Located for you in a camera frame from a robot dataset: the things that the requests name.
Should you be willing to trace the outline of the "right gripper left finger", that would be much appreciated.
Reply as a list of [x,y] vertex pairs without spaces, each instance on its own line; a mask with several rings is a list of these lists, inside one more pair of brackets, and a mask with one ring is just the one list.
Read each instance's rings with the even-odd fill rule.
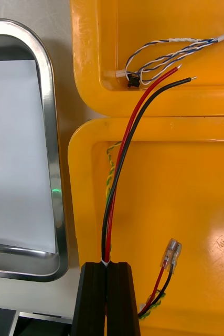
[[104,335],[106,267],[87,262],[81,268],[71,335]]

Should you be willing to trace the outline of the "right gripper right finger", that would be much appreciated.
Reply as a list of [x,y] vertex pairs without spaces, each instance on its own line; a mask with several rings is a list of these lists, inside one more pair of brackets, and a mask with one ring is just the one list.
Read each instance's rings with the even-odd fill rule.
[[110,262],[107,267],[107,335],[140,334],[131,266],[126,262]]

